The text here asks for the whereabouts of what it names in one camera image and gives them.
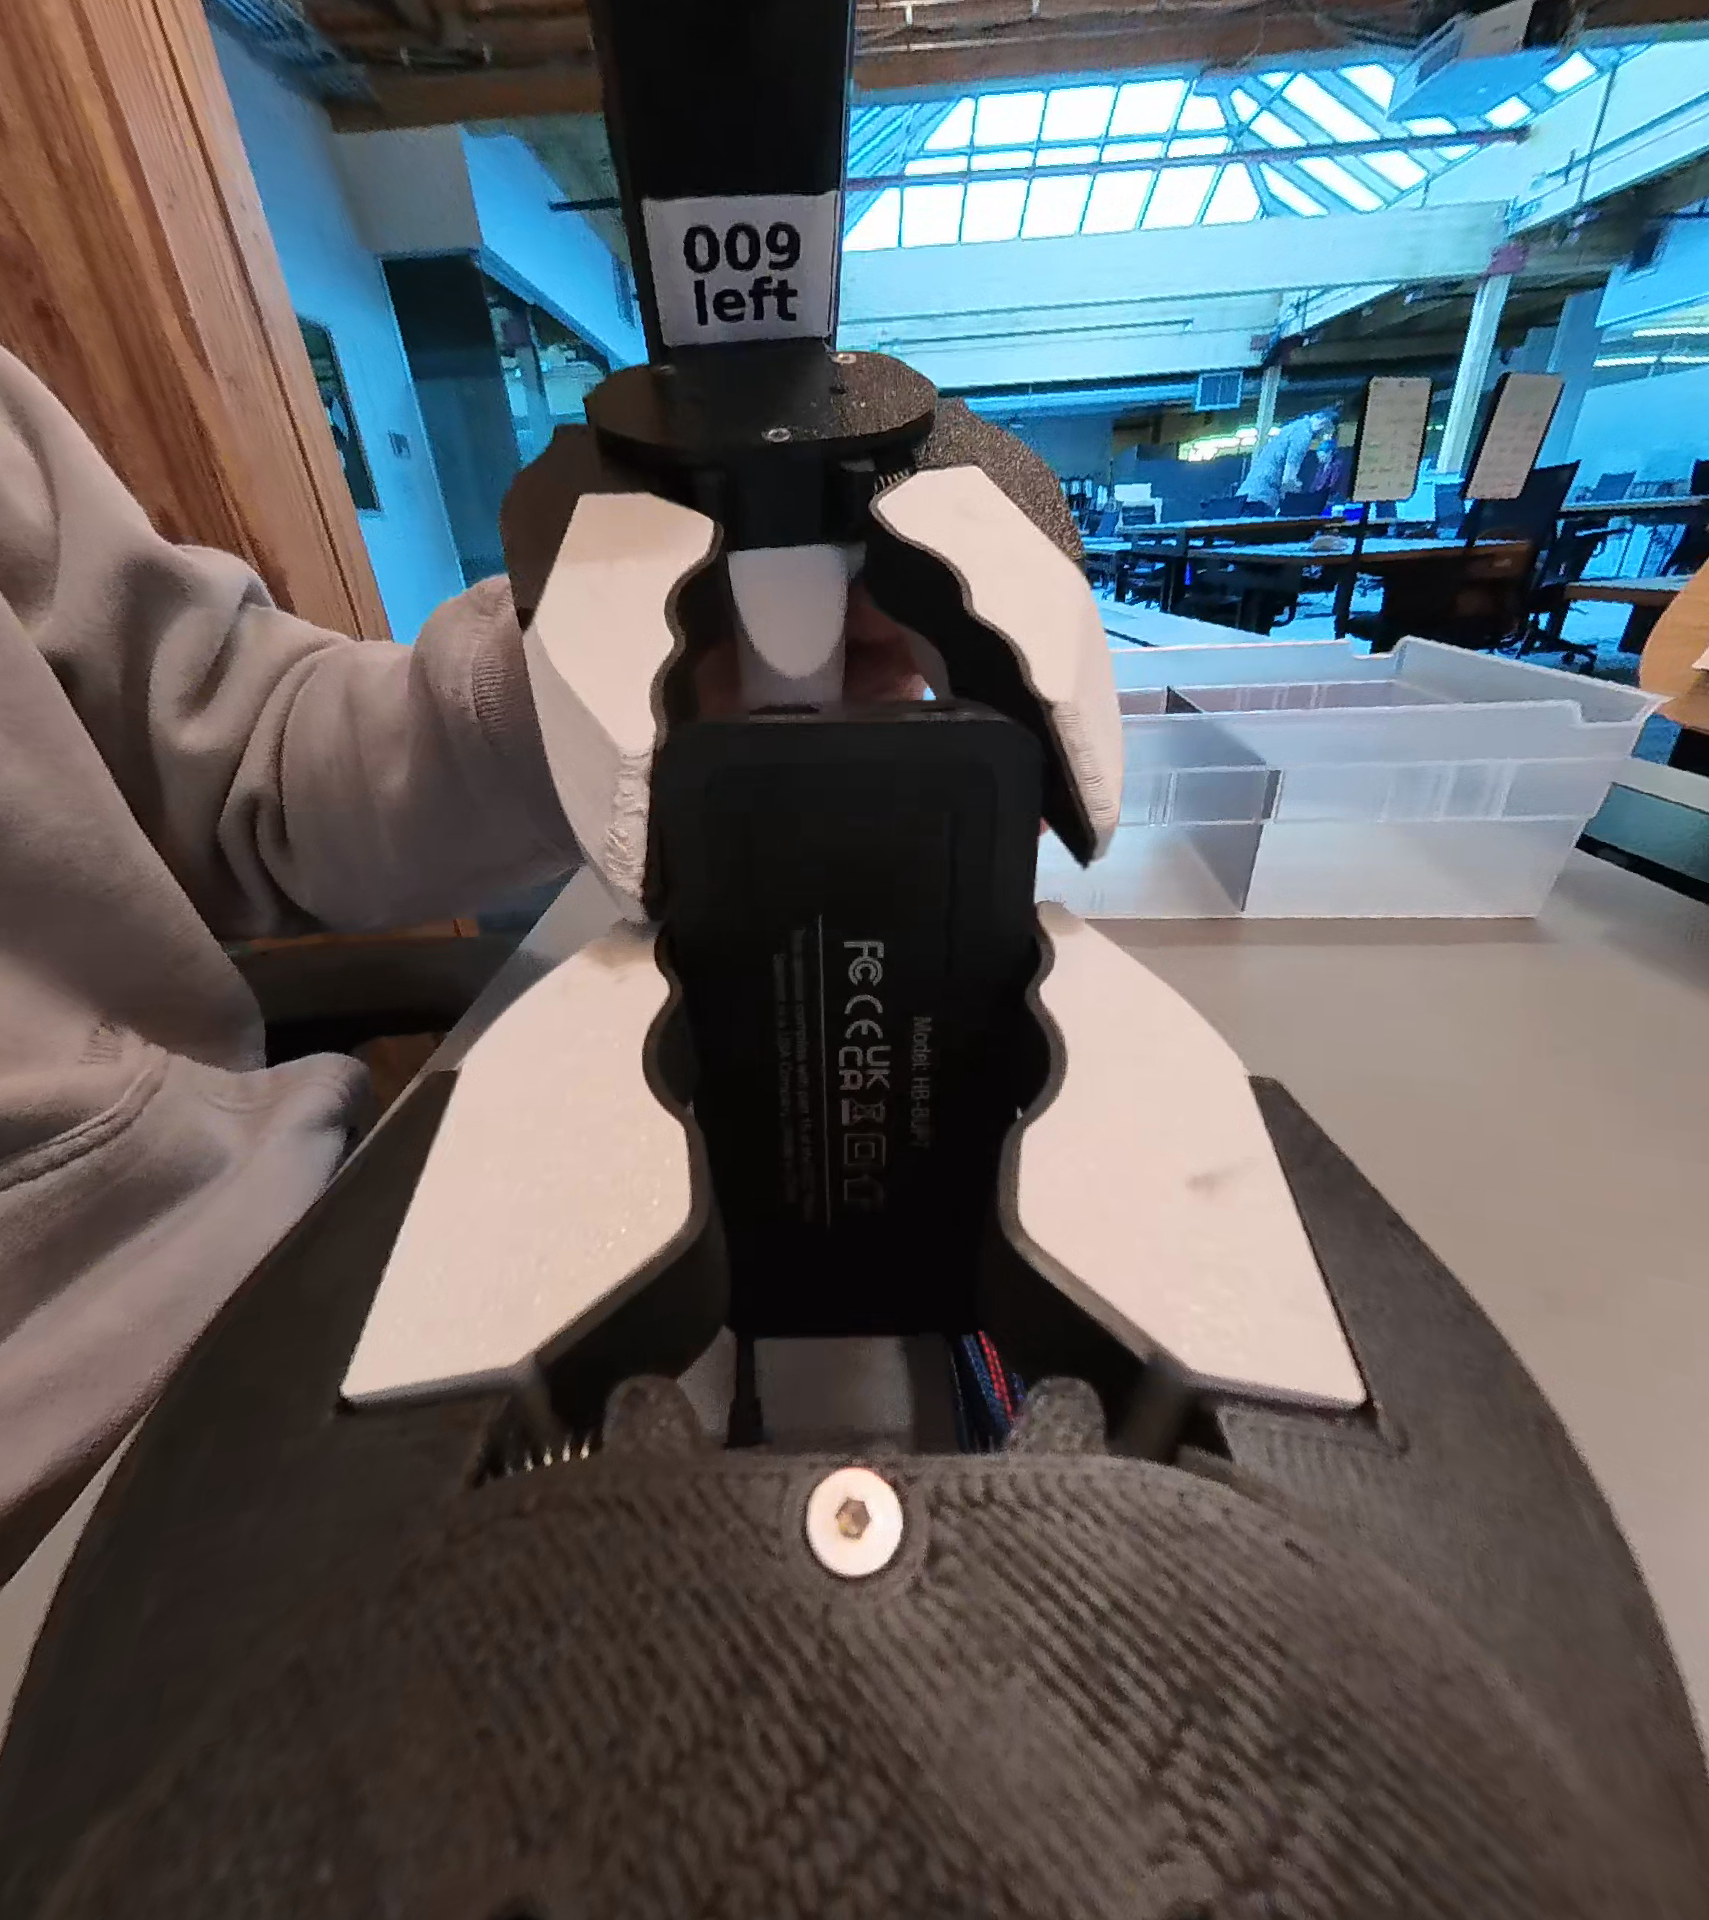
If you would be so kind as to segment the long wooden table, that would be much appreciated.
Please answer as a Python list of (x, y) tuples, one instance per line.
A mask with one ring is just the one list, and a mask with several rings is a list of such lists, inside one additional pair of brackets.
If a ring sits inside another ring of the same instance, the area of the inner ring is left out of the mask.
[(1490, 645), (1502, 626), (1502, 587), (1516, 581), (1527, 553), (1508, 540), (1407, 533), (1344, 517), (1190, 520), (1084, 541), (1091, 581), (1111, 587), (1119, 604), (1268, 633), (1302, 597), (1328, 593), (1335, 631), (1344, 636), (1357, 590), (1375, 583), (1379, 616), (1402, 617), (1404, 631), (1437, 619), (1442, 633), (1478, 633)]

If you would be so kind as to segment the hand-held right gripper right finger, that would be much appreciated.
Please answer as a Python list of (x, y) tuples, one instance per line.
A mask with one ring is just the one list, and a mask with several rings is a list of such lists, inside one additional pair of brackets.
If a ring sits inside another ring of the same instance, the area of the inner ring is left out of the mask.
[(1036, 918), (1050, 1067), (1010, 1140), (1013, 1246), (1136, 1358), (1233, 1397), (1360, 1409), (1360, 1366), (1241, 1055), (1064, 906)]

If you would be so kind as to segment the dark framed wall picture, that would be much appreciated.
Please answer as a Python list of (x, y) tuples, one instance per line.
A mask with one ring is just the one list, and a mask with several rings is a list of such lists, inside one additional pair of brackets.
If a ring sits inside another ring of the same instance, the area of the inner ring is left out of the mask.
[(334, 333), (325, 324), (307, 315), (298, 315), (297, 325), (309, 355), (323, 416), (336, 447), (346, 491), (358, 513), (376, 515), (382, 503), (339, 359)]

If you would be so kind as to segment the person's left forearm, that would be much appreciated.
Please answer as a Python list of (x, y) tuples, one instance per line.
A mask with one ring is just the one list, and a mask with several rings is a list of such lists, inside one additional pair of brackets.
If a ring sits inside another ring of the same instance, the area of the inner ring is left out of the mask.
[(412, 641), (313, 626), (235, 557), (164, 540), (0, 345), (13, 834), (33, 877), (136, 898), (169, 881), (220, 941), (489, 914), (582, 863), (502, 577)]

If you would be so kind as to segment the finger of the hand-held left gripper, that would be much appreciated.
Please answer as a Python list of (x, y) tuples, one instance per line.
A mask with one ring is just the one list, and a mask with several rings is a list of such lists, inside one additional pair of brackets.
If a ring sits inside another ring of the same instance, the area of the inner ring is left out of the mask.
[(955, 700), (1032, 736), (1044, 824), (1078, 865), (1099, 862), (1120, 824), (1125, 740), (1080, 562), (984, 467), (927, 467), (868, 503), (868, 596), (932, 647)]
[(683, 652), (674, 602), (719, 526), (649, 491), (586, 491), (532, 605), (524, 653), (554, 793), (585, 863), (629, 922), (645, 906), (660, 687)]

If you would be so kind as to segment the black office chair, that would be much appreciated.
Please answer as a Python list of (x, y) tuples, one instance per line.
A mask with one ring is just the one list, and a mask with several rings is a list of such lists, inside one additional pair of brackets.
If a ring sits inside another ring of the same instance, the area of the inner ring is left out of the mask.
[(1557, 627), (1565, 617), (1562, 587), (1586, 570), (1604, 528), (1562, 517), (1569, 491), (1578, 475), (1576, 461), (1536, 466), (1523, 491), (1510, 497), (1477, 496), (1469, 517), (1480, 541), (1510, 541), (1529, 550), (1514, 583), (1502, 587), (1496, 647), (1525, 641), (1541, 619)]

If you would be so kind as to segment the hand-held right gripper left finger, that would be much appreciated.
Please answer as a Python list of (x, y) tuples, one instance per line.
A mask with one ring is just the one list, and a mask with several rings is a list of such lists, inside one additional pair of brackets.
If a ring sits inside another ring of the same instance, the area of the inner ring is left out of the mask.
[(722, 1234), (659, 931), (616, 923), (470, 1046), (341, 1377), (355, 1408), (520, 1387), (596, 1411), (722, 1332)]

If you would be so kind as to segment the clear plastic divided bin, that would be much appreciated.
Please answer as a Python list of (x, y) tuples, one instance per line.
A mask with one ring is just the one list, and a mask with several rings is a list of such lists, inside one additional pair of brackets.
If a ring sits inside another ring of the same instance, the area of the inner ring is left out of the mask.
[(1105, 855), (1055, 835), (1084, 920), (1535, 918), (1656, 696), (1410, 636), (1111, 652), (1125, 783)]

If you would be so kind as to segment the person's left hand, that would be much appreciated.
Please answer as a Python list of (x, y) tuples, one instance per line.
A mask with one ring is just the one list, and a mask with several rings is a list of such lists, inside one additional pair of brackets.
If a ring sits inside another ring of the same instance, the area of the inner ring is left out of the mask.
[(866, 581), (849, 587), (843, 619), (843, 701), (917, 704), (948, 694), (948, 670), (937, 647), (889, 616)]

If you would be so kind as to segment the person's grey hoodie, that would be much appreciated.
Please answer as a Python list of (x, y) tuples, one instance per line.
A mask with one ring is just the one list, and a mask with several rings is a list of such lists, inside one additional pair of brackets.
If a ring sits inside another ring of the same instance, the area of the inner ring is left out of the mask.
[(148, 1037), (0, 948), (0, 1588), (334, 1174), (366, 1074), (268, 1067), (210, 950)]

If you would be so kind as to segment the wooden pillar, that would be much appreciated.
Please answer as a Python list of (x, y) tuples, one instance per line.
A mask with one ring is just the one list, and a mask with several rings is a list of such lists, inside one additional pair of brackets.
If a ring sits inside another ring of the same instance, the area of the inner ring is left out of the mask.
[(200, 4), (0, 1), (0, 342), (160, 533), (388, 638)]

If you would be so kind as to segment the paper flip board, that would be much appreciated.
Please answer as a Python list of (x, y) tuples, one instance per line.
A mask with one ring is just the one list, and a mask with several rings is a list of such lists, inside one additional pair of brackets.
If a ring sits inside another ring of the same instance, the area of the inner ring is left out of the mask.
[(1353, 503), (1397, 505), (1414, 496), (1432, 395), (1428, 376), (1379, 374), (1367, 381), (1346, 490)]
[(1490, 388), (1463, 471), (1471, 503), (1518, 497), (1533, 475), (1559, 409), (1565, 379), (1554, 372), (1502, 372)]

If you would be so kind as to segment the grey desk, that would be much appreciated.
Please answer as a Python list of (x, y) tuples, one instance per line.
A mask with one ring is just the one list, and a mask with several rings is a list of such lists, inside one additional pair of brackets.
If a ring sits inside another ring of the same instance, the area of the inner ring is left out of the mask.
[(1709, 1751), (1709, 906), (1576, 854), (1530, 922), (1109, 922), (1474, 1294), (1629, 1536)]

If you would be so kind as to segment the black rectangular device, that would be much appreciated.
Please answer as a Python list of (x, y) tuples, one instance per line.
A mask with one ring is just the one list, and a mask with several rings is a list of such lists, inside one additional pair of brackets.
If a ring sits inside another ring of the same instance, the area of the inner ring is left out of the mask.
[(674, 730), (651, 906), (740, 1337), (961, 1332), (1030, 1066), (1042, 756), (939, 701)]

